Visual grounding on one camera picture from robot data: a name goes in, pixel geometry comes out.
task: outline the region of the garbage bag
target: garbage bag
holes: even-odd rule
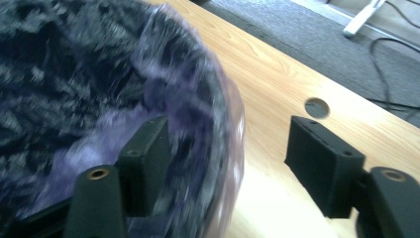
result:
[[[0,206],[18,218],[71,197],[113,165],[137,129],[168,118],[171,163],[130,237],[217,237],[243,176],[235,84],[168,5],[134,0],[0,2]]]

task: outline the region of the gray carpet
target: gray carpet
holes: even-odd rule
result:
[[[287,0],[195,1],[267,44],[303,62],[362,97],[384,100],[383,85],[370,59],[372,39],[343,37],[343,26]],[[388,81],[391,100],[420,106],[420,56],[416,59],[377,46],[375,55]],[[420,113],[391,111],[420,128]]]

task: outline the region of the floor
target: floor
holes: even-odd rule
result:
[[[370,1],[369,0],[292,0],[313,12],[327,17],[337,23],[346,25]],[[387,0],[397,6],[413,23],[420,23],[418,11],[420,6],[407,0]],[[383,4],[379,10],[367,21],[363,34],[371,38],[380,37],[375,32],[391,34],[406,42],[420,44],[420,31],[406,22],[391,6]]]
[[[358,95],[384,100],[384,84],[369,54],[372,41],[383,37],[384,34],[364,28],[361,34],[350,40],[346,39],[342,31],[350,17],[338,12],[334,6],[319,1],[194,2]],[[403,51],[398,45],[388,43],[377,45],[374,55],[389,85],[391,101],[419,107],[420,55],[405,49]],[[391,113],[420,128],[418,109],[392,109],[394,110],[391,110]]]

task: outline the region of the desk surface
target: desk surface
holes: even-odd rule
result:
[[[384,166],[420,180],[420,130],[188,0],[168,2],[201,35],[238,85],[246,110],[245,176],[227,237],[356,237],[353,220],[329,220],[285,159],[290,116],[311,118],[308,98],[330,107],[318,120]]]

